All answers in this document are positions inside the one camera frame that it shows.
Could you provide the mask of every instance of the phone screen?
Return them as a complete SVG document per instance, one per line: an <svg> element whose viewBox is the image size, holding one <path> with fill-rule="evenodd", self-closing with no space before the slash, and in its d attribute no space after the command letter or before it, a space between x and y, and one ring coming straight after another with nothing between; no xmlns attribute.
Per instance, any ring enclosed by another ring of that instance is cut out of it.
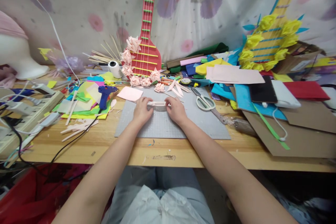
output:
<svg viewBox="0 0 336 224"><path fill-rule="evenodd" d="M275 94L271 78L263 76L265 83L249 85L251 100L253 102L277 103L278 99Z"/></svg>

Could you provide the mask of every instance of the forearm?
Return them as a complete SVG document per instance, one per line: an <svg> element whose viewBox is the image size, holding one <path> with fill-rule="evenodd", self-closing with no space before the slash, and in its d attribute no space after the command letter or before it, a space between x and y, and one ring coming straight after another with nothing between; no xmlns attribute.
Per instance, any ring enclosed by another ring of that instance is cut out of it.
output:
<svg viewBox="0 0 336 224"><path fill-rule="evenodd" d="M242 223L296 223L237 159L191 120L181 128L204 166L227 192Z"/></svg>
<svg viewBox="0 0 336 224"><path fill-rule="evenodd" d="M54 223L99 223L142 125L132 121L83 178Z"/></svg>

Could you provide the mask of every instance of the floral fabric backdrop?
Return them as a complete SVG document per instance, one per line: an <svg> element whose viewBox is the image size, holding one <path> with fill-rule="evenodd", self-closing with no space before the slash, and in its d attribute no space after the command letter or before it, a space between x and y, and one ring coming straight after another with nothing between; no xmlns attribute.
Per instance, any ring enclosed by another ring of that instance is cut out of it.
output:
<svg viewBox="0 0 336 224"><path fill-rule="evenodd" d="M110 34L121 39L138 36L142 0L39 0L52 16L65 52L87 61L82 52L96 50ZM151 39L162 61L184 57L218 42L233 50L242 43L242 26L268 15L275 0L155 0ZM31 54L45 63L37 48L60 49L48 15L36 0L0 0L0 10L27 33ZM336 0L293 0L287 17L305 14L300 40L336 55Z"/></svg>

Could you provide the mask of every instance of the guitar neck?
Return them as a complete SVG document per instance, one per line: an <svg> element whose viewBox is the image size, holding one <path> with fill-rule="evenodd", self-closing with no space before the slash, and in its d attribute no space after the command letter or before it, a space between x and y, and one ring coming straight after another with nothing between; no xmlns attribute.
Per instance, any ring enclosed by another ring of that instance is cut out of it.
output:
<svg viewBox="0 0 336 224"><path fill-rule="evenodd" d="M140 39L142 43L148 43L152 31L152 19L154 11L154 0L143 0L142 21Z"/></svg>

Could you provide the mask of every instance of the white spool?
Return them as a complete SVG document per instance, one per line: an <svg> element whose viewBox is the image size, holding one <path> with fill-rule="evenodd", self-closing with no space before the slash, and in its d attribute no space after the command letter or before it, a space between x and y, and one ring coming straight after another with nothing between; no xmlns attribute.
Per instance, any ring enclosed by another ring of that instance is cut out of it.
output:
<svg viewBox="0 0 336 224"><path fill-rule="evenodd" d="M107 65L107 68L115 78L122 77L123 73L121 72L120 66L116 61L110 61Z"/></svg>

